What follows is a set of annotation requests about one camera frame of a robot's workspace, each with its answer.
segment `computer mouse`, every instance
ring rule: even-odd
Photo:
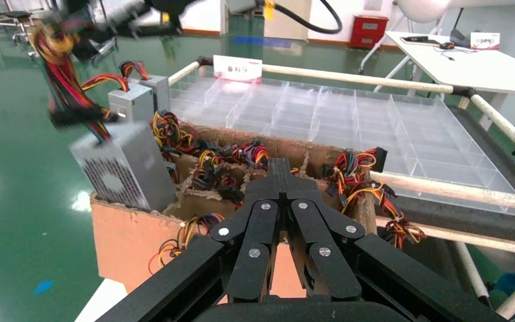
[[[452,42],[445,42],[445,43],[439,45],[440,49],[446,49],[446,50],[447,49],[453,49],[454,47],[455,47],[455,44],[452,43]]]

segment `white label sign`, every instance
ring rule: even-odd
[[[214,55],[214,76],[231,81],[251,82],[262,77],[262,61]]]
[[[471,48],[499,50],[500,34],[493,32],[471,32]]]

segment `green epoxy floor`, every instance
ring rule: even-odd
[[[273,48],[234,44],[232,39],[120,40],[119,51],[97,66],[78,64],[77,68],[84,80],[102,72],[117,72],[124,60],[142,60],[149,73],[168,76],[199,55],[225,54],[258,58],[266,64],[357,74],[366,54],[304,42]],[[91,214],[72,207],[78,194],[92,190],[68,151],[69,143],[84,130],[56,131],[50,125],[48,88],[40,65],[27,58],[26,50],[13,45],[10,32],[0,32],[0,322],[73,321],[102,281],[97,274]],[[365,74],[385,76],[402,57],[399,52],[380,52],[368,62]],[[278,74],[264,76],[353,86]],[[398,78],[404,78],[404,73],[398,73]],[[107,92],[114,88],[105,85],[90,96],[107,104]],[[495,127],[491,132],[509,153],[515,148]],[[497,275],[500,273],[491,270],[488,279]],[[54,284],[48,291],[34,293],[39,283],[49,280]]]

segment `black wire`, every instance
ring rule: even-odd
[[[461,17],[461,14],[463,13],[463,9],[459,10],[459,15],[457,16],[457,20],[455,20],[455,25],[453,26],[453,29],[457,29],[457,24],[459,23],[459,18]]]
[[[177,239],[167,239],[166,241],[163,241],[163,243],[159,247],[159,253],[163,250],[163,247],[165,247],[165,244],[168,242],[175,242],[178,245]]]
[[[265,1],[259,0],[259,1],[257,1],[257,3],[260,5],[263,5],[265,3]],[[278,5],[277,3],[275,4],[274,8],[275,8],[275,10],[287,15],[289,18],[297,21],[299,24],[305,26],[306,28],[308,28],[314,32],[319,32],[321,34],[331,34],[331,35],[338,34],[343,29],[343,22],[341,21],[341,18],[339,17],[339,15],[337,15],[337,13],[331,7],[331,5],[329,5],[329,3],[327,3],[327,0],[321,0],[321,3],[323,3],[323,5],[325,5],[327,10],[329,10],[331,15],[335,18],[335,21],[337,22],[337,29],[325,29],[325,28],[321,28],[316,25],[313,25],[310,22],[308,22],[307,20],[299,17],[295,12],[285,8],[282,5]]]

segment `blue object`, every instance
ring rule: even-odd
[[[280,38],[236,36],[234,37],[234,43],[289,48],[293,41]]]
[[[35,295],[42,294],[42,293],[46,292],[47,290],[50,290],[52,285],[54,285],[53,280],[43,280],[42,282],[38,283],[38,285],[34,289],[33,293]]]
[[[510,296],[515,291],[515,273],[505,273],[497,281],[494,286],[495,290],[500,290]]]

